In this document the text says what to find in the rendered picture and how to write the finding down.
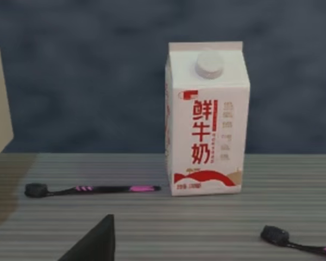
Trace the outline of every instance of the wooden table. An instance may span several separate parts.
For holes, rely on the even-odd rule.
[[[326,260],[259,239],[264,225],[326,245],[326,156],[251,155],[238,195],[171,197],[160,154],[0,156],[0,261],[57,260],[106,214],[117,261]],[[162,185],[160,192],[30,199],[24,185]]]

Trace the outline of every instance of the dark triangular object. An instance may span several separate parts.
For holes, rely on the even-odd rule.
[[[114,261],[115,218],[107,215],[58,261]]]

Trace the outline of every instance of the toothbrush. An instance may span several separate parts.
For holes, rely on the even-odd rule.
[[[42,198],[48,196],[76,195],[76,194],[104,194],[119,192],[149,192],[159,191],[159,186],[77,186],[61,191],[48,191],[46,184],[30,183],[26,185],[24,194],[27,197]]]
[[[326,256],[326,246],[305,246],[290,242],[290,235],[288,231],[278,227],[265,226],[261,233],[261,238],[275,246],[290,247],[297,250]]]

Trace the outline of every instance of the gray wall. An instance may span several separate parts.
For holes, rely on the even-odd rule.
[[[326,0],[0,0],[10,152],[163,152],[170,41],[242,40],[249,153],[326,153]]]

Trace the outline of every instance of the white screw cap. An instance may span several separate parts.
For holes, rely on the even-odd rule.
[[[223,59],[217,51],[204,51],[198,55],[196,72],[205,79],[216,79],[223,72]]]

